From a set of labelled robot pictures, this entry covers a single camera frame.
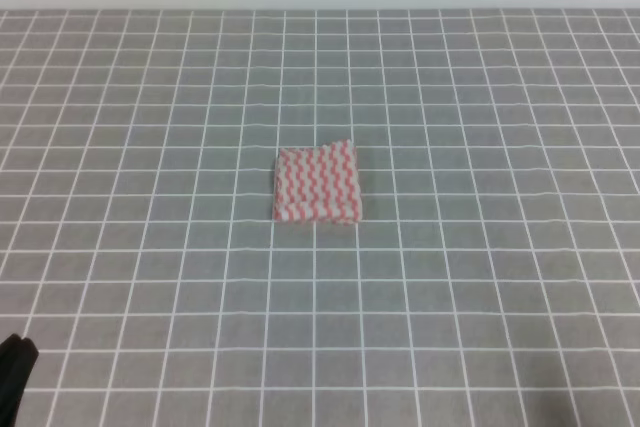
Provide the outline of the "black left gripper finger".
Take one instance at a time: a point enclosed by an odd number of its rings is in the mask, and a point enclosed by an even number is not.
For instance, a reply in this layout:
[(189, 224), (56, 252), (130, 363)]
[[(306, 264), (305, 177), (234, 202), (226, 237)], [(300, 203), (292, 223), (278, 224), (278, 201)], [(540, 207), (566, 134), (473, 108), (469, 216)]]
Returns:
[(1, 343), (0, 423), (14, 427), (29, 377), (39, 357), (33, 341), (11, 334)]

